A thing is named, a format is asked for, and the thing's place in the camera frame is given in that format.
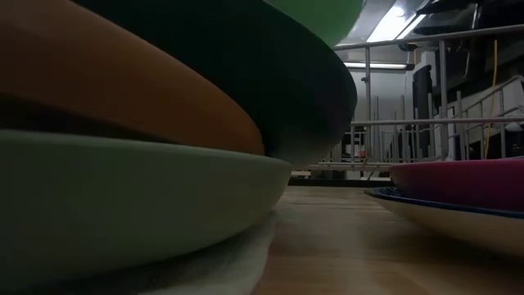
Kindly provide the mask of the light green plate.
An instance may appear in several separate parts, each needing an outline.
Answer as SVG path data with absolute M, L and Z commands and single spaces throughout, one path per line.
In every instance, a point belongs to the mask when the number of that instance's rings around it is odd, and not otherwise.
M 334 47 L 352 30 L 367 0 L 265 0 Z

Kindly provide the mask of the sage green plate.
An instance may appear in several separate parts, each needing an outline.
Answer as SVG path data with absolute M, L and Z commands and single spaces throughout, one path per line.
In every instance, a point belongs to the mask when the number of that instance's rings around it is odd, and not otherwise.
M 0 290 L 220 243 L 264 218 L 290 173 L 241 152 L 0 130 Z

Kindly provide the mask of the orange brown plate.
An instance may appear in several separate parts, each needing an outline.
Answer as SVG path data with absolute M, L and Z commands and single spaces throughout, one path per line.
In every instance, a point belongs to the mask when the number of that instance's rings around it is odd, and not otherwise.
M 164 142 L 264 153 L 226 93 L 72 0 L 0 0 L 0 93 Z

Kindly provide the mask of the magenta plate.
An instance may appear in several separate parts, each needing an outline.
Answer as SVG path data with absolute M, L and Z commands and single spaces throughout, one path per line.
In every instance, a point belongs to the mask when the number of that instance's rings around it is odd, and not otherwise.
M 438 161 L 392 166 L 406 197 L 502 211 L 524 211 L 524 159 Z

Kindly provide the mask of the blue patterned white-bottomed plate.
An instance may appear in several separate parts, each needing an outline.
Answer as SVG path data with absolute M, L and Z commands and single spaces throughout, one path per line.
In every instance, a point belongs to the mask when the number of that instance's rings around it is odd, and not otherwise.
M 524 257 L 524 212 L 501 211 L 405 197 L 394 187 L 364 193 L 386 210 L 450 238 Z

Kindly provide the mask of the white striped dish towel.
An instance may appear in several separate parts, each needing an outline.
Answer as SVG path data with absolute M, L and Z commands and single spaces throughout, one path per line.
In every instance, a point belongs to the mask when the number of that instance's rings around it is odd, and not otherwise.
M 40 289 L 38 295 L 251 295 L 264 272 L 276 212 L 184 256 Z

